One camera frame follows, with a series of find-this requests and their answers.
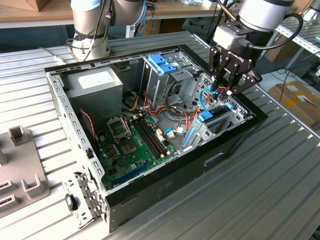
ram slot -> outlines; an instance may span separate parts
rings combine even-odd
[[[157,159],[161,156],[161,154],[166,153],[165,148],[162,146],[156,136],[151,132],[142,118],[133,121],[133,126],[139,132],[140,136]]]

aluminum workbench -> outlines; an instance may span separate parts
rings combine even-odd
[[[208,61],[209,46],[188,32],[110,41],[115,55],[186,44]],[[67,63],[66,47],[49,48]],[[31,129],[51,194],[0,219],[1,239],[103,239],[102,220],[79,231],[61,181],[77,167],[43,68],[44,50],[0,54],[0,133]],[[268,119],[231,158],[132,219],[108,240],[308,239],[320,224],[320,138],[259,87],[246,96]]]

yellow wire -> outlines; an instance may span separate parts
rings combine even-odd
[[[132,112],[133,110],[135,110],[137,108],[138,99],[139,99],[139,96],[136,96],[134,106],[132,108],[128,109],[128,111]]]

cardboard box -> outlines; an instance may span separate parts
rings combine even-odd
[[[282,87],[283,83],[280,83],[269,90],[269,94],[277,101],[280,100]],[[305,98],[318,107],[307,102]],[[313,130],[320,129],[320,97],[302,83],[298,81],[286,83],[280,103]]]
[[[40,12],[48,2],[49,0],[0,0],[0,5]]]

gray plastic holder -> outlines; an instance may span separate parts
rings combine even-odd
[[[31,131],[16,126],[0,134],[0,218],[49,194]]]

